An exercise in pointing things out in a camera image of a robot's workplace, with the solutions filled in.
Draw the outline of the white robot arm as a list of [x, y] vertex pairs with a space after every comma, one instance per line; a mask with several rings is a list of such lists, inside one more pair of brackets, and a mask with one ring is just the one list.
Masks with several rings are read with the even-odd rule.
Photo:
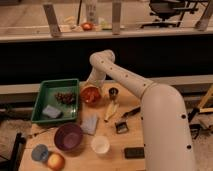
[[111, 50], [90, 56], [89, 83], [103, 85], [111, 77], [141, 100], [146, 171], [196, 171], [188, 116], [182, 95], [115, 64]]

